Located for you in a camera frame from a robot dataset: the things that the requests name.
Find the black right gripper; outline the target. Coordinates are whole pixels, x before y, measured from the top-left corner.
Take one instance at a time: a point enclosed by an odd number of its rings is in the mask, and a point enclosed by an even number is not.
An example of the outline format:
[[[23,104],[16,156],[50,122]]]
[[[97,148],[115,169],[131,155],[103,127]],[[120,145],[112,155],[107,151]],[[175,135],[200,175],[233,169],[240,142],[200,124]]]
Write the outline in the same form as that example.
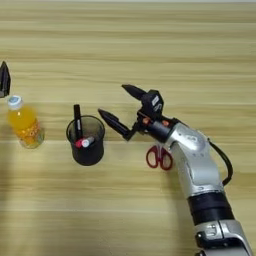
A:
[[[123,84],[122,87],[135,99],[142,101],[143,97],[147,94],[146,91],[131,85]],[[137,122],[134,123],[132,129],[129,129],[122,124],[119,119],[112,113],[103,109],[98,110],[102,119],[117,133],[119,133],[126,141],[129,141],[132,136],[138,131],[143,134],[148,134],[155,138],[159,142],[166,142],[174,126],[180,123],[180,120],[176,118],[166,118],[161,116],[160,118],[153,119],[141,111],[137,112]]]

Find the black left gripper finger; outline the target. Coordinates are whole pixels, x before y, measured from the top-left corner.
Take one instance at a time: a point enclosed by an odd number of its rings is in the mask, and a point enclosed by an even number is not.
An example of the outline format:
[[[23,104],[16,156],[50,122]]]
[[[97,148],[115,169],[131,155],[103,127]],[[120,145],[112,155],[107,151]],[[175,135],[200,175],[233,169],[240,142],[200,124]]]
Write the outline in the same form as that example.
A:
[[[10,93],[11,77],[5,61],[0,65],[0,98],[5,98]]]

